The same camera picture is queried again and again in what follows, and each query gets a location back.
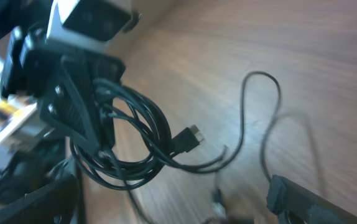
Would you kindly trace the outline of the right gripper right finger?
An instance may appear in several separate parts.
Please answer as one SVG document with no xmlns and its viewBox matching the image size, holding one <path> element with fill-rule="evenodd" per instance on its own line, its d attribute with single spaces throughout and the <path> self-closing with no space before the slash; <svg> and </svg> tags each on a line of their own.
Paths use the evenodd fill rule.
<svg viewBox="0 0 357 224">
<path fill-rule="evenodd" d="M 279 223 L 357 224 L 356 215 L 283 176 L 272 176 L 266 200 Z"/>
</svg>

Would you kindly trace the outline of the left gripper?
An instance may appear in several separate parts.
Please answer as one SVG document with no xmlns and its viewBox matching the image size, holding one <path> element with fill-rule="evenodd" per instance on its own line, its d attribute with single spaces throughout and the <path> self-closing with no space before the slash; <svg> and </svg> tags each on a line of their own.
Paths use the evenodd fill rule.
<svg viewBox="0 0 357 224">
<path fill-rule="evenodd" d="M 114 147 L 112 113 L 116 92 L 95 83 L 118 84 L 126 66 L 120 58 L 45 39 L 43 28 L 11 31 L 1 72 L 0 97 L 39 98 L 42 121 L 94 156 Z"/>
</svg>

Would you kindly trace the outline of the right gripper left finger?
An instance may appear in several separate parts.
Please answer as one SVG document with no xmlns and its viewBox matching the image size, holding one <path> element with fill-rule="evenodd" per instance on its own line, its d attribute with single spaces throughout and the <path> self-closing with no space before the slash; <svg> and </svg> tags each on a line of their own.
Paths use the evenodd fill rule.
<svg viewBox="0 0 357 224">
<path fill-rule="evenodd" d="M 0 224 L 70 223 L 78 201 L 77 179 L 70 174 L 0 209 Z"/>
</svg>

